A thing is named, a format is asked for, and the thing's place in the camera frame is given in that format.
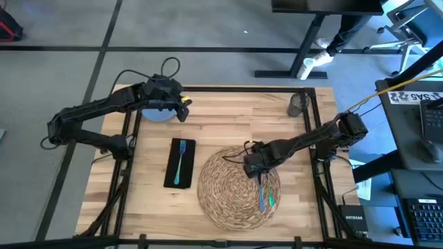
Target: gray cup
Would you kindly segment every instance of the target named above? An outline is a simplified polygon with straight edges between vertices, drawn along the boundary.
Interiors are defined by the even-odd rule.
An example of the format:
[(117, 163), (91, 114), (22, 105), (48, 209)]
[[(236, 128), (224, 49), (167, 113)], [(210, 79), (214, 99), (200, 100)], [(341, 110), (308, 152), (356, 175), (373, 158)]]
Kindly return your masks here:
[(294, 93), (289, 101), (288, 116), (296, 118), (309, 106), (309, 96), (306, 92)]

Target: wooden table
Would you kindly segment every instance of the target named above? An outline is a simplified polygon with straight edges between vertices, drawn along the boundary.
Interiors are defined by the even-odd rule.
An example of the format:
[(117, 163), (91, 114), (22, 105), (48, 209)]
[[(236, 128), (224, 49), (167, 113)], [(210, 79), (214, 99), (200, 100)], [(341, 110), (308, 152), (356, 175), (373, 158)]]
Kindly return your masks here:
[[(337, 113), (332, 89), (316, 88), (316, 94), (321, 120), (331, 120)], [(292, 93), (193, 91), (184, 95), (193, 101), (184, 123), (178, 120), (153, 123), (142, 118), (120, 238), (137, 239), (139, 234), (147, 234), (148, 239), (293, 241), (300, 236), (303, 241), (322, 241), (308, 149), (296, 152), (277, 168), (282, 187), (280, 205), (273, 218), (254, 231), (221, 230), (204, 216), (197, 200), (201, 168), (213, 153), (227, 146), (242, 145), (245, 140), (267, 142), (305, 132), (302, 115), (290, 118), (286, 114)], [(315, 127), (311, 105), (309, 109), (311, 126)], [(102, 133), (121, 133), (124, 116), (106, 115)], [(192, 186), (187, 190), (163, 187), (172, 138), (197, 141)], [(77, 233), (85, 230), (105, 206), (113, 168), (111, 157), (93, 165)], [(336, 201), (340, 203), (341, 195), (355, 187), (352, 170), (344, 160), (335, 160), (331, 174)], [(346, 201), (358, 205), (356, 192), (347, 194)], [(333, 237), (332, 216), (326, 210), (329, 235)]]

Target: black bag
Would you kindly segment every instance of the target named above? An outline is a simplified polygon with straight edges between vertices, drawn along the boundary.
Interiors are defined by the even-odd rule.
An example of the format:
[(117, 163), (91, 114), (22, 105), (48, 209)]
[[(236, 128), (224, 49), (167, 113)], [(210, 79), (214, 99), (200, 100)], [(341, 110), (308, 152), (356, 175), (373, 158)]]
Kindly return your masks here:
[(19, 41), (23, 37), (23, 28), (0, 7), (0, 42)]

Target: black keyboard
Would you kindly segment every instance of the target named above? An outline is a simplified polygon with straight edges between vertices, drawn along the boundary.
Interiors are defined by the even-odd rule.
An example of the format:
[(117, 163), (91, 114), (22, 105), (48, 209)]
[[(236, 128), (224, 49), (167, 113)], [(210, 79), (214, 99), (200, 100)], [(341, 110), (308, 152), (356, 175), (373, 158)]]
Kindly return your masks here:
[(443, 199), (404, 199), (415, 241), (443, 242)]
[(443, 109), (429, 108), (427, 105), (432, 102), (431, 100), (420, 102), (423, 137), (429, 141), (443, 142)]

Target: cup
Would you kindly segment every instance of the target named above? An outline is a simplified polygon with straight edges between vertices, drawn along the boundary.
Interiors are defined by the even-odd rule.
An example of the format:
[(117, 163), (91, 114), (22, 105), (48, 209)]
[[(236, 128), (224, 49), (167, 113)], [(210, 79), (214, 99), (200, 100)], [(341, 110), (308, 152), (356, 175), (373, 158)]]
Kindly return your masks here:
[(306, 92), (294, 93), (289, 101), (288, 116), (296, 118), (309, 106), (309, 98)]
[(303, 65), (300, 67), (300, 70), (297, 73), (297, 78), (300, 80), (306, 80), (307, 76), (311, 73), (314, 68), (314, 59), (305, 58), (303, 60)]

